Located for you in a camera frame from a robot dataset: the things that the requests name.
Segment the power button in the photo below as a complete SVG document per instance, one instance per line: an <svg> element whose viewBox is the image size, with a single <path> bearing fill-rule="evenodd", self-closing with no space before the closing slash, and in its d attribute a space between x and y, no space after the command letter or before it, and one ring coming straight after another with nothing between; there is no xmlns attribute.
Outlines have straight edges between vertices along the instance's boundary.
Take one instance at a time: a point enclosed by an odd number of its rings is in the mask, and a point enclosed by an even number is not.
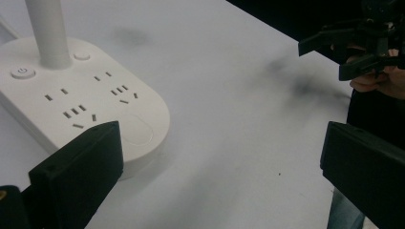
<svg viewBox="0 0 405 229"><path fill-rule="evenodd" d="M28 79L35 76L35 71L29 67L17 67L11 70L11 76L16 79Z"/></svg>

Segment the person's hand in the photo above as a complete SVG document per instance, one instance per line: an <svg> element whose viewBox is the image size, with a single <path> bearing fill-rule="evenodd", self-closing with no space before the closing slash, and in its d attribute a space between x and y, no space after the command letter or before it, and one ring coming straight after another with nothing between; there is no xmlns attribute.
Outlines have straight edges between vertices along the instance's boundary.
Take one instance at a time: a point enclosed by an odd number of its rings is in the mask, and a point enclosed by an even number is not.
<svg viewBox="0 0 405 229"><path fill-rule="evenodd" d="M389 50L390 56L398 55L397 50ZM387 66L377 78L375 73L367 73L351 81L351 86L360 93L377 90L385 95L405 100L405 70Z"/></svg>

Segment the table surface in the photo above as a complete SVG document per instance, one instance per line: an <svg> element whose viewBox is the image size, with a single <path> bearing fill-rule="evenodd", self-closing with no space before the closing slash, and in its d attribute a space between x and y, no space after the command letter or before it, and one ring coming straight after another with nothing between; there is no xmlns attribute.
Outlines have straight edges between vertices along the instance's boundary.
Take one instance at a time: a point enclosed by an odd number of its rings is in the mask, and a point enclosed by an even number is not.
<svg viewBox="0 0 405 229"><path fill-rule="evenodd" d="M338 66L224 0L62 0L67 34L102 48L165 100L152 163L120 181L87 228L326 228L319 168L351 88ZM32 36L23 0L0 14ZM0 44L11 40L0 31ZM21 190L48 155L0 107L0 184Z"/></svg>

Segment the electrical outlet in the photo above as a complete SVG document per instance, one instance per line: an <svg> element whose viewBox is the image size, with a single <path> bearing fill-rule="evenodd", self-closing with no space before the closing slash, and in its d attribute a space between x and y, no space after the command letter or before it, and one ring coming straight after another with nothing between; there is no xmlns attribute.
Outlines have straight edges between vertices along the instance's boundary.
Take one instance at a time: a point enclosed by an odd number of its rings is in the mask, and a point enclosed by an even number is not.
<svg viewBox="0 0 405 229"><path fill-rule="evenodd" d="M124 173L132 176L159 151L170 115L161 97L96 46L68 38L72 65L41 64L33 37L0 47L0 101L49 152L85 130L118 120Z"/></svg>

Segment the white power strip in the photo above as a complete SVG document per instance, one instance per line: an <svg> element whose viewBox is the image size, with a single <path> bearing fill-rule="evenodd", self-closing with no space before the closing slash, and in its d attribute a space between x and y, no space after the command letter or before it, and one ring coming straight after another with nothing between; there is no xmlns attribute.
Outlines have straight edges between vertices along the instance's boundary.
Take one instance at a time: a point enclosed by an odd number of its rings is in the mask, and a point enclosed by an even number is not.
<svg viewBox="0 0 405 229"><path fill-rule="evenodd" d="M94 45L68 38L72 64L41 64L35 39L0 47L0 102L49 152L86 129L119 121L127 178L147 164L165 140L170 116L151 88Z"/></svg>

